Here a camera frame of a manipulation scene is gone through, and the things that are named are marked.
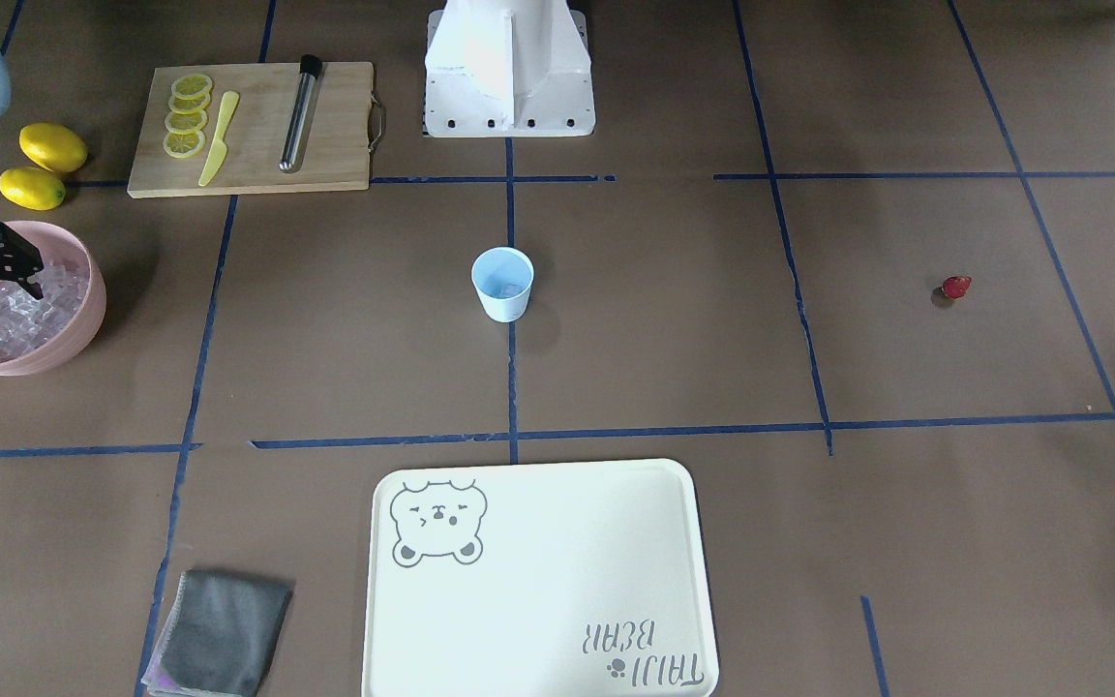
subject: plastic knife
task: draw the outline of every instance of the plastic knife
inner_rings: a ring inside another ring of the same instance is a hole
[[[226,127],[231,125],[231,116],[235,114],[235,106],[239,106],[239,93],[223,93],[222,105],[217,107],[217,125],[213,127],[213,143],[209,145],[209,157],[204,159],[204,168],[201,171],[201,177],[196,181],[201,186],[213,181],[213,175],[216,175],[217,171],[222,168],[223,159],[226,159]]]

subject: wooden cutting board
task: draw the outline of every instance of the wooden cutting board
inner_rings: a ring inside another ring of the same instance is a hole
[[[188,75],[213,78],[205,124],[204,151],[175,158],[163,151],[169,85]],[[282,173],[282,142],[300,85],[298,62],[249,62],[225,66],[177,66],[154,70],[149,105],[128,178],[133,199],[165,195],[284,194],[295,191],[368,188],[368,118],[371,108],[371,62],[327,62],[312,96],[310,130],[294,173]],[[239,93],[239,107],[226,128],[226,159],[207,186],[197,186],[209,142],[217,120],[222,93]]]

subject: lemon slice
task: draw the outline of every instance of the lemon slice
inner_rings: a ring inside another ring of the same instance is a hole
[[[169,107],[175,114],[197,114],[201,109],[210,105],[210,94],[205,91],[195,99],[169,98]]]
[[[207,123],[210,123],[210,115],[205,114],[204,109],[193,114],[172,112],[166,115],[166,130],[176,134],[176,136],[186,136],[190,133],[198,132]]]
[[[167,133],[163,141],[163,151],[172,157],[190,158],[204,151],[204,133]]]
[[[172,96],[176,99],[198,99],[213,89],[213,80],[204,74],[185,75],[172,83]]]

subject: microfiber towel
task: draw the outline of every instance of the microfiber towel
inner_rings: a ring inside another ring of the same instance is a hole
[[[143,683],[157,696],[255,696],[290,597],[279,583],[190,570]]]

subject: blue tape line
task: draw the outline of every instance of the blue tape line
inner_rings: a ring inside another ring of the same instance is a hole
[[[1097,412],[1092,415],[1006,415],[1006,416],[951,416],[939,419],[882,419],[863,422],[831,422],[833,430],[886,430],[898,428],[947,428],[977,427],[977,425],[1010,425],[1040,423],[1090,423],[1112,422],[1115,415]],[[676,425],[676,427],[651,428],[602,428],[602,429],[554,429],[517,430],[496,433],[450,433],[439,436],[367,436],[367,437],[314,437],[298,441],[252,441],[261,451],[288,451],[295,447],[356,447],[363,445],[425,445],[430,443],[489,443],[496,441],[569,441],[580,437],[650,437],[650,436],[727,436],[739,433],[796,433],[823,432],[820,422],[789,422],[767,424],[725,425]]]
[[[269,10],[265,12],[265,31],[261,35],[261,52],[256,55],[256,62],[264,62],[269,55],[270,36],[274,33],[274,10],[278,9],[278,0],[269,0]]]
[[[1028,177],[1039,178],[1115,178],[1115,172],[1087,172],[1087,173],[1031,173]]]
[[[178,490],[183,486],[183,480],[187,476],[187,455],[190,449],[183,449],[178,455],[178,464],[174,467],[174,485],[172,488],[172,502],[166,522],[166,546],[163,552],[163,561],[157,565],[157,574],[154,577],[154,594],[149,602],[149,621],[145,623],[145,642],[140,648],[140,665],[136,669],[135,697],[143,697],[145,686],[140,683],[145,678],[145,671],[149,669],[152,649],[157,636],[157,618],[163,608],[163,590],[166,588],[166,574],[169,570],[169,553],[174,544],[174,524],[178,521]]]
[[[14,36],[14,28],[19,23],[19,13],[23,11],[23,0],[18,0],[14,10],[11,12],[11,21],[8,22],[8,32],[3,36],[3,43],[0,45],[0,54],[3,56],[8,55],[8,48],[11,46],[11,37]]]
[[[880,697],[889,697],[889,676],[884,675],[884,657],[880,652],[880,638],[876,636],[876,618],[871,611],[871,600],[866,596],[859,597],[863,606],[863,623],[867,626],[867,643],[871,643],[871,660],[876,666],[876,684],[880,685]]]
[[[178,453],[182,444],[88,445],[76,447],[3,447],[0,458],[67,458],[87,455],[125,455],[138,453]]]
[[[1017,178],[1017,173],[778,173],[777,178]]]
[[[505,138],[505,244],[514,246],[514,138]],[[518,464],[518,407],[515,401],[517,370],[514,365],[515,323],[510,322],[507,332],[507,361],[505,361],[505,414],[510,428],[510,463]]]
[[[67,188],[122,188],[128,185],[126,181],[119,180],[94,180],[94,181],[65,181]]]
[[[1009,425],[1030,423],[1114,422],[1115,414],[1097,412],[1087,415],[1014,415],[1014,416],[951,416],[942,419],[881,419],[864,422],[833,422],[833,430],[876,430],[888,428],[939,428],[949,425]]]
[[[435,443],[493,443],[510,441],[510,433],[447,433],[442,436],[309,437],[301,441],[252,441],[258,451],[301,447],[363,447],[371,445],[433,445]]]
[[[660,428],[608,428],[570,430],[524,430],[518,441],[569,441],[579,437],[726,436],[735,433],[792,433],[824,430],[822,423],[777,423],[743,425],[678,425]]]
[[[507,349],[508,361],[505,375],[507,383],[507,418],[510,420],[510,463],[518,464],[518,406],[515,400],[515,385],[517,385],[517,370],[515,370],[514,358],[514,322],[510,322],[510,347]]]
[[[597,175],[532,175],[512,176],[518,184],[583,184],[590,181],[601,181]]]
[[[1044,213],[1039,211],[1039,202],[1035,197],[1035,191],[1030,188],[1030,181],[1027,178],[1027,173],[1022,168],[1022,159],[1018,157],[1017,148],[1014,146],[1014,138],[1009,136],[1009,128],[1006,128],[1005,118],[1001,115],[999,106],[996,105],[996,97],[992,96],[991,87],[988,87],[987,76],[983,75],[983,68],[981,62],[979,62],[979,57],[975,54],[975,47],[970,40],[970,35],[966,31],[966,25],[961,21],[961,14],[958,12],[958,7],[954,0],[946,0],[949,6],[949,12],[952,14],[952,19],[958,26],[958,33],[961,35],[961,40],[966,45],[966,54],[970,56],[970,62],[975,67],[975,75],[979,77],[979,87],[983,89],[983,96],[987,97],[987,104],[992,109],[992,116],[996,118],[997,128],[1000,128],[1001,137],[1005,141],[1005,147],[1009,151],[1009,158],[1014,159],[1014,168],[1018,172],[1018,177],[1022,182],[1022,190],[1026,191],[1027,202],[1030,204],[1030,212],[1034,213],[1036,224],[1039,225],[1039,232],[1044,235],[1045,246],[1048,248],[1048,256],[1053,260],[1053,265],[1057,270],[1057,278],[1060,279],[1060,287],[1066,291],[1066,300],[1069,301],[1069,308],[1075,313],[1075,320],[1078,321],[1078,330],[1083,333],[1083,340],[1087,342],[1087,350],[1089,356],[1092,356],[1092,361],[1096,364],[1096,371],[1098,377],[1101,377],[1101,384],[1104,386],[1104,393],[1107,394],[1107,400],[1112,405],[1112,413],[1115,415],[1115,391],[1112,389],[1112,381],[1109,376],[1107,376],[1107,370],[1104,369],[1104,362],[1101,360],[1101,355],[1098,355],[1098,349],[1096,349],[1096,341],[1092,339],[1092,332],[1087,327],[1087,320],[1083,317],[1082,309],[1078,306],[1078,297],[1075,296],[1075,290],[1069,283],[1069,277],[1066,274],[1065,267],[1060,263],[1060,255],[1057,254],[1057,246],[1053,242],[1053,234],[1048,231],[1048,223],[1044,219]]]
[[[1028,177],[1040,178],[1114,178],[1115,172],[1085,173],[1025,173]],[[765,181],[778,178],[782,181],[821,181],[831,178],[1018,178],[1012,173],[716,173],[712,181]]]
[[[154,594],[149,608],[149,623],[145,629],[145,642],[140,649],[140,667],[136,674],[136,697],[143,694],[140,678],[149,667],[152,643],[157,631],[157,616],[163,601],[163,590],[166,585],[166,573],[169,569],[169,555],[172,555],[174,544],[174,526],[178,521],[180,491],[183,481],[187,477],[187,459],[192,446],[192,436],[195,432],[195,415],[201,406],[201,389],[204,385],[204,369],[210,360],[210,342],[213,340],[213,322],[217,314],[217,290],[222,285],[222,270],[226,264],[226,252],[231,248],[231,229],[235,224],[235,211],[239,207],[239,195],[232,195],[226,203],[226,217],[222,225],[222,244],[217,248],[217,264],[213,270],[213,288],[209,291],[209,309],[204,314],[204,331],[201,335],[201,352],[195,360],[195,376],[192,379],[192,400],[187,412],[187,419],[183,424],[183,443],[178,454],[178,463],[174,467],[174,485],[172,488],[172,503],[169,503],[169,517],[166,525],[166,546],[163,551],[163,561],[157,565],[157,575],[154,578]]]
[[[759,89],[756,87],[756,68],[752,65],[752,50],[747,47],[747,30],[743,27],[743,8],[734,0],[734,21],[738,28],[738,45],[743,49],[743,62],[747,69],[747,84],[752,87],[752,104],[756,109],[756,127],[759,128],[759,145],[765,152],[765,164],[768,167],[768,185],[774,193],[774,207],[777,211],[777,226],[782,233],[782,246],[786,250],[786,264],[794,279],[794,306],[797,309],[797,320],[803,326],[803,339],[806,340],[806,356],[811,361],[811,387],[815,389],[815,403],[820,409],[820,422],[824,424],[824,443],[828,455],[833,455],[833,429],[828,427],[828,406],[824,400],[824,384],[820,380],[820,366],[815,360],[815,343],[811,339],[811,323],[806,321],[806,308],[803,303],[803,288],[797,278],[797,265],[794,261],[794,248],[786,224],[786,209],[782,204],[782,191],[777,185],[777,167],[774,166],[774,151],[768,144],[768,128],[765,125],[765,109],[760,105]]]
[[[371,184],[503,184],[504,176],[375,176]]]
[[[505,138],[505,245],[514,246],[514,138]]]

